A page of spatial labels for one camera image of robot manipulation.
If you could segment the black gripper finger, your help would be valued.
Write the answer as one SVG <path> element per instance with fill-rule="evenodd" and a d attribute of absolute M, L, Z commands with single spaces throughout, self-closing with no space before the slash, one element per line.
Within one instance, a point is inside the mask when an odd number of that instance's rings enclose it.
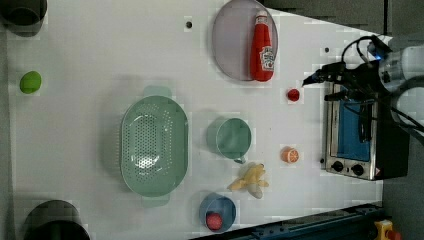
<path fill-rule="evenodd" d="M 341 101 L 341 100 L 347 100 L 349 98 L 347 91 L 340 91 L 337 93 L 327 94 L 324 97 L 325 101 Z"/>
<path fill-rule="evenodd" d="M 335 82 L 344 71 L 343 63 L 326 64 L 312 75 L 305 78 L 302 82 L 303 86 L 311 84 L 320 84 L 324 82 Z"/>

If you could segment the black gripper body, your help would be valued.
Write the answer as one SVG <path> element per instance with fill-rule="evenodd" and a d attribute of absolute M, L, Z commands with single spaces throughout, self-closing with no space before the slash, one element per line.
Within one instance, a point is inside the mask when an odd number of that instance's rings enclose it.
<path fill-rule="evenodd" d="M 348 69 L 340 63 L 340 85 L 344 87 L 338 95 L 340 100 L 368 100 L 388 95 L 379 75 L 379 62 L 371 61 Z"/>

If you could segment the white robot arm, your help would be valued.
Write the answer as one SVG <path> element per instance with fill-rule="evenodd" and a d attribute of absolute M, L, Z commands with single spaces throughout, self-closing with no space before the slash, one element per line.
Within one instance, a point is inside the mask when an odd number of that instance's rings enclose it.
<path fill-rule="evenodd" d="M 306 77 L 302 84 L 333 83 L 341 89 L 327 94 L 328 102 L 350 101 L 378 103 L 389 110 L 397 126 L 416 140 L 423 140 L 423 122 L 397 106 L 409 90 L 423 86 L 423 47 L 408 46 L 393 50 L 376 35 L 360 37 L 348 44 L 354 47 L 362 63 L 350 69 L 347 62 L 326 64 Z"/>

